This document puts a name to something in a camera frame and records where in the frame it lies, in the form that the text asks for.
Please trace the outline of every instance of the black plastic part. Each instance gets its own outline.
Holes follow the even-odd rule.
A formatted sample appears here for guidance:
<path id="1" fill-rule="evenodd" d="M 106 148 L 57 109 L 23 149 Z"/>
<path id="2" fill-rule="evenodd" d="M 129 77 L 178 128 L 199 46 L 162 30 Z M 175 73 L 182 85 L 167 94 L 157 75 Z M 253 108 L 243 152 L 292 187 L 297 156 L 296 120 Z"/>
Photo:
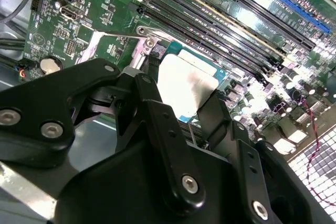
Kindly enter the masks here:
<path id="1" fill-rule="evenodd" d="M 334 223 L 270 143 L 259 141 L 255 148 L 260 155 L 272 209 L 283 224 Z"/>
<path id="2" fill-rule="evenodd" d="M 209 142 L 209 149 L 215 148 L 226 136 L 231 121 L 223 94 L 215 90 L 209 99 L 197 111 L 201 123 L 203 140 Z"/>
<path id="3" fill-rule="evenodd" d="M 250 145 L 247 130 L 242 124 L 231 121 L 227 135 L 213 151 L 226 157 L 234 168 L 245 218 L 254 223 L 274 223 L 271 215 L 267 220 L 262 220 L 252 207 L 252 203 L 258 201 L 268 213 L 272 211 L 258 152 Z"/>
<path id="4" fill-rule="evenodd" d="M 149 139 L 166 204 L 178 215 L 191 215 L 203 205 L 205 190 L 173 109 L 162 103 L 154 80 L 145 74 L 134 80 L 132 98 L 116 116 L 116 151 L 143 137 Z M 184 175 L 197 181 L 197 193 L 190 194 L 182 186 Z"/>
<path id="5" fill-rule="evenodd" d="M 105 65 L 114 72 L 104 69 Z M 119 73 L 115 65 L 97 59 L 3 91 L 0 110 L 15 110 L 21 120 L 12 126 L 0 125 L 0 160 L 32 167 L 62 163 L 75 138 L 70 110 L 75 111 L 72 117 L 75 120 L 88 90 L 113 83 Z M 53 139 L 43 136 L 41 126 L 47 122 L 59 123 L 62 136 Z"/>
<path id="6" fill-rule="evenodd" d="M 143 140 L 76 176 L 57 201 L 55 224 L 245 223 L 239 222 L 231 165 L 189 149 L 207 193 L 205 204 L 195 214 L 185 218 L 166 207 L 157 174 L 160 166 L 153 161 L 149 141 Z"/>

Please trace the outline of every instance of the mounting hole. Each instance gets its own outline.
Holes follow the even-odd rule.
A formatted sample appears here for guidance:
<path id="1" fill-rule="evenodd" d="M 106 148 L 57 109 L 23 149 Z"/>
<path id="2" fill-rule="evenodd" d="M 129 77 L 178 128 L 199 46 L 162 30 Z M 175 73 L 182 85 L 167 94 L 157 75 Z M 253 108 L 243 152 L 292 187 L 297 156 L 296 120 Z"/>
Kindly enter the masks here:
<path id="1" fill-rule="evenodd" d="M 176 137 L 175 131 L 168 131 L 169 136 Z"/>
<path id="2" fill-rule="evenodd" d="M 250 170 L 251 170 L 253 173 L 258 173 L 257 170 L 256 170 L 253 166 L 250 166 Z"/>
<path id="3" fill-rule="evenodd" d="M 139 34 L 144 34 L 145 33 L 145 29 L 143 29 L 142 27 L 139 28 L 138 30 Z"/>

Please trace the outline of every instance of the screw hole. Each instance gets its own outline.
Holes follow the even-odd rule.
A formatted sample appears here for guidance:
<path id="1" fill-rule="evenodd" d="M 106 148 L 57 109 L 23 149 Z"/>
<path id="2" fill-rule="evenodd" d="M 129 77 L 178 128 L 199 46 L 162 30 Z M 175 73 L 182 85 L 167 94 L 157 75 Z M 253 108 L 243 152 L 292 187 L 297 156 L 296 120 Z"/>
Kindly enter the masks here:
<path id="1" fill-rule="evenodd" d="M 256 170 L 253 166 L 250 166 L 250 170 L 251 170 L 253 173 L 258 173 L 257 170 Z"/>
<path id="2" fill-rule="evenodd" d="M 175 131 L 168 131 L 169 136 L 176 137 Z"/>

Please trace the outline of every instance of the mesh grille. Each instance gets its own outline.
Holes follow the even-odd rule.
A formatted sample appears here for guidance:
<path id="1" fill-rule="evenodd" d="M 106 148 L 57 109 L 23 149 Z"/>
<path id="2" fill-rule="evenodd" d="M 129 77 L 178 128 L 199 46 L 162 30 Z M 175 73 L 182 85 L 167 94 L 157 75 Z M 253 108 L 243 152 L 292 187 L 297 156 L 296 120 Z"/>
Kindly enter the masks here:
<path id="1" fill-rule="evenodd" d="M 289 166 L 306 186 L 308 185 L 308 159 L 315 149 L 316 143 L 309 146 L 289 163 Z M 313 187 L 322 199 L 336 204 L 336 127 L 320 138 L 320 152 L 311 162 L 309 174 L 310 187 Z M 336 207 L 320 200 L 314 192 L 312 194 L 336 222 Z"/>

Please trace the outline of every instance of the black metal bracket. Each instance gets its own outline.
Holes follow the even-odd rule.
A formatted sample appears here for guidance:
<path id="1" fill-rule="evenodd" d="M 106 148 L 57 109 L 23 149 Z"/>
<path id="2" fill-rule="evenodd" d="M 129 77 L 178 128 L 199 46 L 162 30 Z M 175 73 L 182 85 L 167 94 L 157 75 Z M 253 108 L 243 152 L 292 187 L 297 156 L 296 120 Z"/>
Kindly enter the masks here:
<path id="1" fill-rule="evenodd" d="M 6 124 L 11 115 L 2 115 L 2 161 L 57 166 L 75 138 L 74 125 L 103 112 L 116 117 L 117 151 L 134 140 L 150 140 L 169 208 L 185 216 L 205 201 L 202 180 L 174 112 L 162 103 L 155 81 L 146 74 L 120 75 L 115 65 L 95 59 L 6 90 L 0 93 L 0 104 L 0 115 L 6 110 L 19 117 L 15 124 Z M 51 136 L 44 132 L 46 123 L 52 123 Z"/>
<path id="2" fill-rule="evenodd" d="M 232 164 L 246 220 L 274 223 L 259 154 L 251 146 L 245 127 L 232 121 L 221 97 L 220 91 L 214 91 L 198 110 L 202 135 L 214 153 Z"/>
<path id="3" fill-rule="evenodd" d="M 273 145 L 259 141 L 255 148 L 261 158 L 272 209 L 283 223 L 333 223 Z"/>

